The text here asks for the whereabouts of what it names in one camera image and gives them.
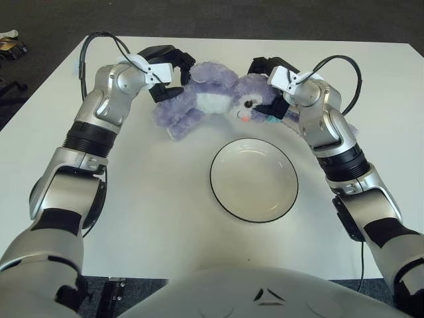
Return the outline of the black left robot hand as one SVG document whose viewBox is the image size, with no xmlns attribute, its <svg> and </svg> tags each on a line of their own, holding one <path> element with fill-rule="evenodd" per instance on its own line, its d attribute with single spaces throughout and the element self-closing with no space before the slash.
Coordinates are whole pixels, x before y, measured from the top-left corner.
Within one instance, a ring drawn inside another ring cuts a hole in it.
<svg viewBox="0 0 424 318">
<path fill-rule="evenodd" d="M 183 86 L 191 79 L 190 69 L 195 64 L 195 59 L 186 52 L 172 45 L 151 46 L 138 53 L 151 66 L 153 86 L 149 92 L 156 103 L 171 99 L 184 92 Z M 180 69 L 181 87 L 167 88 L 172 82 L 174 69 Z"/>
</svg>

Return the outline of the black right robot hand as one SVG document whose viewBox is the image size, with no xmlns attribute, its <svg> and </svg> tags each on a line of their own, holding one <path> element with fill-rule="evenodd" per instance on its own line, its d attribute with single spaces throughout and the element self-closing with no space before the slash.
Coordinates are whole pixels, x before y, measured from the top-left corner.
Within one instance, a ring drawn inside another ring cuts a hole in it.
<svg viewBox="0 0 424 318">
<path fill-rule="evenodd" d="M 287 69 L 287 72 L 293 71 L 298 73 L 295 67 L 279 57 L 265 58 L 257 57 L 254 58 L 248 73 L 249 74 L 266 74 L 269 76 L 272 73 L 272 70 L 276 66 L 283 66 Z M 261 104 L 255 107 L 255 110 L 259 113 L 273 116 L 279 120 L 282 120 L 289 109 L 290 104 L 284 99 L 282 92 L 277 91 L 277 95 L 272 100 L 272 102 L 262 102 Z"/>
</svg>

